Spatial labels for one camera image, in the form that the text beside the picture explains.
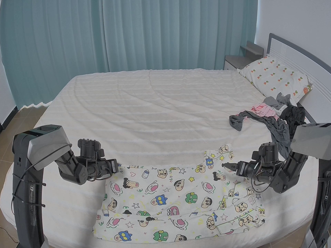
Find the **teal curtain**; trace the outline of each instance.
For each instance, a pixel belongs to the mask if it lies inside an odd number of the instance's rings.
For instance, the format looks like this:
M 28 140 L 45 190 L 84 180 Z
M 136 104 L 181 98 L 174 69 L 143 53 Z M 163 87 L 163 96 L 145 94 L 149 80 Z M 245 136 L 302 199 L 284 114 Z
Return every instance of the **teal curtain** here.
M 2 0 L 0 46 L 18 108 L 74 76 L 222 69 L 254 41 L 258 0 Z

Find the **floor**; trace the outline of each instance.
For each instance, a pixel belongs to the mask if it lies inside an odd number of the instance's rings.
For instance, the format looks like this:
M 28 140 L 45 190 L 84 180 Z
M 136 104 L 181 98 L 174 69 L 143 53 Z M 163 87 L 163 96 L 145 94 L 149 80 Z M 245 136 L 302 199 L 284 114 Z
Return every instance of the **floor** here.
M 22 109 L 15 115 L 8 127 L 0 134 L 0 190 L 2 190 L 7 171 L 14 159 L 12 153 L 13 136 L 32 129 L 45 110 L 46 107 L 43 106 L 39 108 L 30 107 L 28 109 Z M 307 226 L 308 225 L 304 225 L 278 241 L 267 243 L 259 248 L 299 248 L 302 244 Z M 13 240 L 18 242 L 15 228 L 6 221 L 1 211 L 0 227 L 6 229 Z M 15 248 L 17 244 L 13 240 L 11 240 L 3 229 L 0 229 L 0 243 L 2 247 Z

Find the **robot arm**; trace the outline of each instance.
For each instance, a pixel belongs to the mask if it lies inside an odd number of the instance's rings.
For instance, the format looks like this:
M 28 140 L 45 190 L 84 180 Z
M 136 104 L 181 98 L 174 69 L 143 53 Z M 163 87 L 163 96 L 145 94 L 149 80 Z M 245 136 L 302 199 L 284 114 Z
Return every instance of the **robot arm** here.
M 15 135 L 13 141 L 13 199 L 18 248 L 48 248 L 43 234 L 41 203 L 44 167 L 56 162 L 60 176 L 82 185 L 118 172 L 116 159 L 106 160 L 98 141 L 80 139 L 75 156 L 62 126 L 45 125 Z
M 291 152 L 284 162 L 278 160 L 278 144 L 269 142 L 253 152 L 253 161 L 224 163 L 222 166 L 251 179 L 252 186 L 253 180 L 257 180 L 268 184 L 267 188 L 283 193 L 298 183 L 308 155 L 319 159 L 319 174 L 314 215 L 302 247 L 322 248 L 329 238 L 331 224 L 331 123 L 297 126 Z

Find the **white headboard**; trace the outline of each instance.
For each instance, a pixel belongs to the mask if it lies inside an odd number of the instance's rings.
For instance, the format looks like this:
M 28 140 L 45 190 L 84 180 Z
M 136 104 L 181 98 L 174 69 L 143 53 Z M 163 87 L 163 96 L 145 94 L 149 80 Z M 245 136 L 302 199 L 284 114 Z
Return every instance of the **white headboard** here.
M 331 122 L 331 67 L 303 48 L 273 33 L 269 35 L 267 54 L 306 74 L 313 83 L 300 104 L 310 122 Z

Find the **bed sheet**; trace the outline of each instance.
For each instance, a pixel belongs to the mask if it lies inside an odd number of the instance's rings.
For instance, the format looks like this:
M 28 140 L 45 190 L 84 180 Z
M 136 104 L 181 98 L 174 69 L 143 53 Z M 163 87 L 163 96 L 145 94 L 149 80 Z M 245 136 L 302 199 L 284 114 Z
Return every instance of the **bed sheet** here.
M 74 77 L 57 95 L 36 126 L 62 125 L 76 155 L 80 138 L 98 140 L 108 159 L 131 165 L 199 164 L 206 149 L 232 143 L 235 160 L 250 161 L 252 151 L 271 140 L 264 124 L 245 120 L 241 132 L 229 116 L 262 102 L 263 95 L 236 71 L 142 70 Z M 0 208 L 14 225 L 10 200 L 12 171 L 1 192 Z M 263 192 L 267 222 L 249 233 L 198 239 L 167 247 L 254 248 L 304 225 L 317 192 L 318 161 L 308 158 L 298 184 L 283 194 Z M 105 195 L 105 181 L 82 186 L 64 181 L 55 163 L 44 169 L 44 234 L 56 248 L 106 248 L 92 227 Z M 144 244 L 118 243 L 117 247 Z

